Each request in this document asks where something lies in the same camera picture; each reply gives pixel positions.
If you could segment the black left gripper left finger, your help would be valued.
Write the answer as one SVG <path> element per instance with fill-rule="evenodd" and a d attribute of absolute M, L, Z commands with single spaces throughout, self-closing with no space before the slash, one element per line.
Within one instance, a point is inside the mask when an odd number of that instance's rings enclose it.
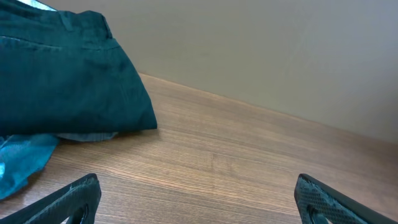
<path fill-rule="evenodd" d="M 97 175 L 88 174 L 1 219 L 1 224 L 94 224 L 101 199 Z"/>

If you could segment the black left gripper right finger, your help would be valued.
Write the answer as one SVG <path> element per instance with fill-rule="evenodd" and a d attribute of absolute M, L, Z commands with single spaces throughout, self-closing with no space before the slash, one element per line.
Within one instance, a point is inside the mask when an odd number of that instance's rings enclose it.
<path fill-rule="evenodd" d="M 307 174 L 298 176 L 294 198 L 303 224 L 397 224 Z"/>

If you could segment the light blue folded garment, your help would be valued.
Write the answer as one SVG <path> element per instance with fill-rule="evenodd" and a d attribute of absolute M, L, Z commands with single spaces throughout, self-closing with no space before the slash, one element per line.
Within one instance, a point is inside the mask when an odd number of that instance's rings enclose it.
<path fill-rule="evenodd" d="M 1 199 L 28 184 L 28 178 L 41 171 L 59 140 L 78 142 L 105 141 L 116 133 L 57 133 L 1 136 Z"/>

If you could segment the dark green folded trousers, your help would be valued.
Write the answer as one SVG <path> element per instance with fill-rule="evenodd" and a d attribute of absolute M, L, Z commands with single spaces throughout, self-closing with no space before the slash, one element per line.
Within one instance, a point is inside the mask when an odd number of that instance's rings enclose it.
<path fill-rule="evenodd" d="M 1 2 L 1 133 L 155 129 L 150 97 L 105 17 Z"/>

